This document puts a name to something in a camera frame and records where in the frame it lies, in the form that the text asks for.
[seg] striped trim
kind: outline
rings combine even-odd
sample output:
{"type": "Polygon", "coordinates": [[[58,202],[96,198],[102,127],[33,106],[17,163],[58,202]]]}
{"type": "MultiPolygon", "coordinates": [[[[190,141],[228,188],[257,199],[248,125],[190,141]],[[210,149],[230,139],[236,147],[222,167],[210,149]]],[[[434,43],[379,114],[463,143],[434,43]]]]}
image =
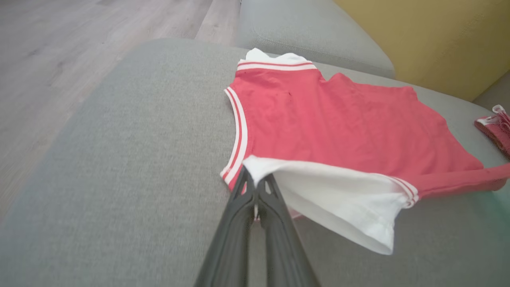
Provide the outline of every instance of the striped trim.
{"type": "Polygon", "coordinates": [[[248,127],[246,125],[246,117],[244,116],[243,106],[241,101],[237,97],[236,92],[230,87],[225,90],[232,109],[234,110],[234,118],[236,119],[236,140],[232,149],[230,160],[225,168],[220,173],[220,176],[224,179],[227,185],[230,184],[237,171],[241,168],[244,155],[246,153],[246,147],[248,146],[248,127]]]}
{"type": "Polygon", "coordinates": [[[412,206],[414,206],[418,200],[419,200],[419,196],[418,196],[418,190],[416,189],[416,187],[414,187],[412,184],[408,183],[407,181],[401,179],[401,178],[398,178],[398,177],[390,177],[393,182],[395,182],[396,184],[398,184],[400,187],[402,187],[405,191],[405,193],[407,194],[407,196],[409,197],[409,204],[406,206],[406,208],[410,208],[412,206]]]}
{"type": "Polygon", "coordinates": [[[296,70],[317,69],[317,67],[311,61],[305,61],[305,62],[293,63],[293,64],[240,61],[239,64],[237,65],[237,70],[239,71],[239,70],[246,70],[246,69],[270,69],[270,70],[281,70],[281,71],[296,71],[296,70]]]}

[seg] yellow wall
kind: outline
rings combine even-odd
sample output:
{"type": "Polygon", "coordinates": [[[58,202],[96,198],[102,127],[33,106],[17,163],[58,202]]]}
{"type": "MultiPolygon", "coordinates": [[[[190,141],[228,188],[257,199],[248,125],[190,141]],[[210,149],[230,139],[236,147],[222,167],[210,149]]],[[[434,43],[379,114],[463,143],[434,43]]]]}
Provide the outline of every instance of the yellow wall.
{"type": "Polygon", "coordinates": [[[334,0],[397,80],[472,101],[510,69],[510,0],[334,0]]]}

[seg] gray sofa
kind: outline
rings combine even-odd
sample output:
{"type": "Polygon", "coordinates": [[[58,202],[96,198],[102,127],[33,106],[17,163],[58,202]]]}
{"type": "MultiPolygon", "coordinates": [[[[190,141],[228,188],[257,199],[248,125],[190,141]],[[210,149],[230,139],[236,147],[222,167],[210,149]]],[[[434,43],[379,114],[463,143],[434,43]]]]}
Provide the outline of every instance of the gray sofa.
{"type": "MultiPolygon", "coordinates": [[[[224,95],[247,50],[148,42],[105,78],[47,152],[0,226],[1,286],[191,286],[229,196],[219,172],[235,138],[224,95]]],[[[324,77],[405,83],[317,63],[324,77]]],[[[473,127],[491,113],[414,87],[485,166],[506,163],[473,127]]],[[[295,222],[323,286],[504,286],[503,190],[427,199],[400,213],[395,252],[368,251],[295,222]]],[[[250,286],[264,286],[264,234],[250,237],[250,286]]]]}
{"type": "Polygon", "coordinates": [[[332,0],[243,0],[236,46],[395,77],[386,54],[332,0]]]}

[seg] red stripe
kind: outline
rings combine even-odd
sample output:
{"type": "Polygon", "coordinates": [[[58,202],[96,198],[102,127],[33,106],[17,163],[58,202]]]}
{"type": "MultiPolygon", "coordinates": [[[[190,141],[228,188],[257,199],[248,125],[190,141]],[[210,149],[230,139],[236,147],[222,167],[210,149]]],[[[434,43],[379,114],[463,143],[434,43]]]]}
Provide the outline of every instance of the red stripe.
{"type": "Polygon", "coordinates": [[[236,162],[237,156],[239,155],[239,150],[241,149],[241,139],[243,138],[243,131],[241,128],[241,114],[239,113],[239,108],[237,107],[236,99],[234,99],[234,96],[228,89],[226,91],[228,92],[228,96],[231,97],[231,100],[234,103],[234,106],[236,107],[236,113],[237,113],[237,127],[236,128],[239,131],[239,138],[237,140],[236,154],[234,155],[234,158],[232,159],[232,163],[230,164],[230,166],[226,170],[225,174],[223,175],[223,180],[225,180],[225,178],[228,176],[232,167],[234,166],[234,163],[236,162]]]}
{"type": "Polygon", "coordinates": [[[242,65],[251,65],[251,64],[270,65],[270,66],[285,66],[285,67],[297,67],[297,66],[313,65],[313,63],[312,63],[312,62],[308,62],[308,63],[301,63],[301,64],[292,64],[292,65],[287,65],[287,64],[260,63],[260,62],[247,62],[247,63],[241,63],[241,64],[238,64],[238,65],[237,65],[237,67],[242,66],[242,65]]]}
{"type": "Polygon", "coordinates": [[[409,193],[410,193],[410,194],[411,194],[411,196],[412,196],[412,197],[411,197],[411,200],[412,200],[413,204],[415,204],[415,203],[416,203],[416,201],[415,201],[415,199],[414,199],[415,194],[414,194],[413,190],[409,187],[409,185],[407,185],[405,182],[403,182],[401,179],[399,179],[399,178],[397,178],[397,177],[392,177],[392,178],[393,178],[393,179],[395,179],[395,180],[397,180],[398,182],[402,183],[405,187],[407,187],[407,189],[409,190],[409,193]]]}

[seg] white hem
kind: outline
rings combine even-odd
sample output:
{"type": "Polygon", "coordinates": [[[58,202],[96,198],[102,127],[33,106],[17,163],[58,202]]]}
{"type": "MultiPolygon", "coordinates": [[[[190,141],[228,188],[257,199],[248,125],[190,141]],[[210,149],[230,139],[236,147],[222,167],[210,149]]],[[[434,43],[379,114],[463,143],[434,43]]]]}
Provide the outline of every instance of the white hem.
{"type": "Polygon", "coordinates": [[[392,254],[395,218],[418,200],[414,186],[382,174],[253,155],[243,164],[255,185],[272,173],[289,207],[380,254],[392,254]]]}

